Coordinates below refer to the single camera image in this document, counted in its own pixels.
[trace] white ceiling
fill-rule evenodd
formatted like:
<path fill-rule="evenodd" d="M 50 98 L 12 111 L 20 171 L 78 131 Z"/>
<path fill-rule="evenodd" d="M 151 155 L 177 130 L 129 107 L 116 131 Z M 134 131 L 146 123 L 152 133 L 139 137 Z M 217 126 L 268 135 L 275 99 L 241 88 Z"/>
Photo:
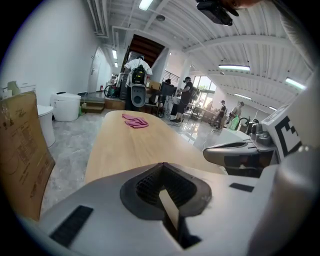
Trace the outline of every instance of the white ceiling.
<path fill-rule="evenodd" d="M 192 64 L 226 93 L 251 97 L 247 103 L 252 107 L 279 108 L 300 92 L 285 79 L 306 84 L 311 75 L 272 2 L 242 9 L 239 17 L 230 15 L 232 26 L 212 23 L 197 10 L 195 0 L 153 0 L 147 11 L 138 8 L 141 0 L 85 2 L 93 11 L 92 27 L 112 60 L 111 49 L 117 49 L 119 66 L 133 34 L 138 34 L 190 55 Z M 165 21 L 157 21 L 157 14 Z M 249 65 L 251 71 L 225 70 L 221 75 L 221 64 Z"/>

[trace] white shirt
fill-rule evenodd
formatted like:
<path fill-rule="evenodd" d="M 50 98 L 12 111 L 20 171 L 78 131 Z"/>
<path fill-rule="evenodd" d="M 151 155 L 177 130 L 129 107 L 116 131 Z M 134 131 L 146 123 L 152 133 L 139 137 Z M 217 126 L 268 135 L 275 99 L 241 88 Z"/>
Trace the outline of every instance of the white shirt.
<path fill-rule="evenodd" d="M 152 70 L 151 68 L 149 67 L 148 63 L 146 63 L 144 60 L 140 59 L 140 58 L 136 58 L 136 59 L 133 59 L 129 62 L 127 62 L 124 67 L 127 68 L 127 69 L 130 69 L 130 73 L 128 75 L 128 78 L 126 80 L 126 83 L 125 83 L 125 86 L 129 86 L 129 87 L 132 87 L 132 71 L 134 69 L 136 69 L 138 66 L 142 65 L 146 74 L 147 75 L 152 75 Z"/>

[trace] doorway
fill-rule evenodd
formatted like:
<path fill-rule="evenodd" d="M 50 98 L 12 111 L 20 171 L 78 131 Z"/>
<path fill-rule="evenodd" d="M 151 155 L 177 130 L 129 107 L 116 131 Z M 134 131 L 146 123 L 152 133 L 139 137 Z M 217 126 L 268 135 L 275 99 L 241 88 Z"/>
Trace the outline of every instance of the doorway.
<path fill-rule="evenodd" d="M 99 69 L 102 59 L 102 51 L 100 47 L 96 49 L 96 52 L 94 54 L 94 58 L 92 61 L 90 74 L 89 74 L 89 82 L 88 82 L 88 93 L 95 93 L 97 90 L 97 82 L 98 82 L 98 76 L 99 76 Z"/>

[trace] grey marble floor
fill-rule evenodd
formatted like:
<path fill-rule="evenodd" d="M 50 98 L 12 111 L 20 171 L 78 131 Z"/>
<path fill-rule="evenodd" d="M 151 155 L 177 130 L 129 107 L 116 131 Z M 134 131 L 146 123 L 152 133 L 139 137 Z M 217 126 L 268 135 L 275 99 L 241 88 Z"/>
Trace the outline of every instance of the grey marble floor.
<path fill-rule="evenodd" d="M 55 143 L 49 151 L 55 166 L 44 192 L 41 215 L 85 184 L 89 155 L 109 111 L 112 110 L 105 109 L 101 114 L 87 113 L 72 122 L 53 121 Z M 170 121 L 163 121 L 200 151 L 214 145 L 220 135 L 219 132 L 212 132 L 210 125 L 205 122 L 185 120 L 177 127 L 172 126 Z"/>

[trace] wooden staircase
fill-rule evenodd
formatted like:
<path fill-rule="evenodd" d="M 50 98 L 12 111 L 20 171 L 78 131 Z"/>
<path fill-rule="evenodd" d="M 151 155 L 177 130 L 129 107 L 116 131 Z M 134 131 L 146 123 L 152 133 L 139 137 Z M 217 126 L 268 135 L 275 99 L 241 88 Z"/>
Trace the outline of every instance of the wooden staircase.
<path fill-rule="evenodd" d="M 83 113 L 97 113 L 101 114 L 105 109 L 105 101 L 97 101 L 97 100 L 85 100 L 82 98 L 80 101 L 80 105 L 86 103 L 86 107 L 82 107 Z"/>

